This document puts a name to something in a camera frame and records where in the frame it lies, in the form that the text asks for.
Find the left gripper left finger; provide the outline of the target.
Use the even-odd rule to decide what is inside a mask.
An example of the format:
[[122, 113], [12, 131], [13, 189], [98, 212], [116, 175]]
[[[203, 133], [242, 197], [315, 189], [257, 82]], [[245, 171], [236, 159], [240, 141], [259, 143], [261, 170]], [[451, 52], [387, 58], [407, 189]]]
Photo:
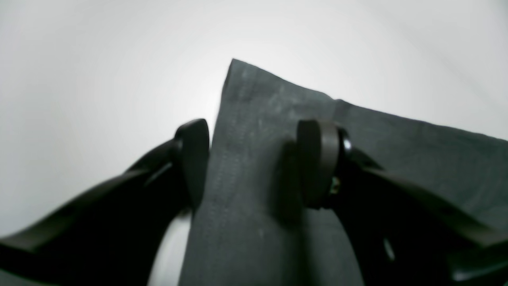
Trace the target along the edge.
[[2, 286], [146, 286], [167, 227], [202, 201], [209, 143], [207, 121], [189, 121], [124, 173], [2, 237]]

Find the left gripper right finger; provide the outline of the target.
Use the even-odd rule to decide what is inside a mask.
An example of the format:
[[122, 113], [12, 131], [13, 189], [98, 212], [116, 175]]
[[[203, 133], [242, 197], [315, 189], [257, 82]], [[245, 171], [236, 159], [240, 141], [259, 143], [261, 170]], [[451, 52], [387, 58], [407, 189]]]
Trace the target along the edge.
[[341, 222], [367, 286], [506, 286], [507, 234], [390, 176], [334, 122], [301, 120], [302, 199]]

